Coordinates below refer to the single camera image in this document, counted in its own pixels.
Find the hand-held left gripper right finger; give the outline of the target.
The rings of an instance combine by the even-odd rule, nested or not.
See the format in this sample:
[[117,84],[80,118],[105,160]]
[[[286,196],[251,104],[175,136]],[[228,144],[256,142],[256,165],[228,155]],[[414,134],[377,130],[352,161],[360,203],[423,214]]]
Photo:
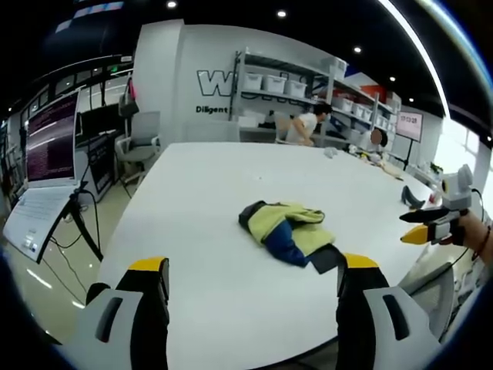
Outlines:
[[428,315],[375,261],[342,254],[337,283],[337,369],[423,369],[438,353]]

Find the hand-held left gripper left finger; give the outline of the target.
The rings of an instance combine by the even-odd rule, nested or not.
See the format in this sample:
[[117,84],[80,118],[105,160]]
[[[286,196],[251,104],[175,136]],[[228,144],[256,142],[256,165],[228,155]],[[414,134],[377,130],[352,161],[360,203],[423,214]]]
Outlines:
[[92,284],[75,331],[77,369],[168,369],[169,259],[132,263],[111,288]]

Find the person's right hand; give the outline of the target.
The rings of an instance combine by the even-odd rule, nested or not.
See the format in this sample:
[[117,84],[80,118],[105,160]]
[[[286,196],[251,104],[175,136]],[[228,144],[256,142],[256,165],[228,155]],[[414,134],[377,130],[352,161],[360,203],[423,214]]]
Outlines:
[[440,241],[441,245],[455,245],[466,247],[476,254],[484,249],[485,238],[488,236],[488,228],[471,211],[458,218],[458,229],[463,232],[461,238],[451,235]]

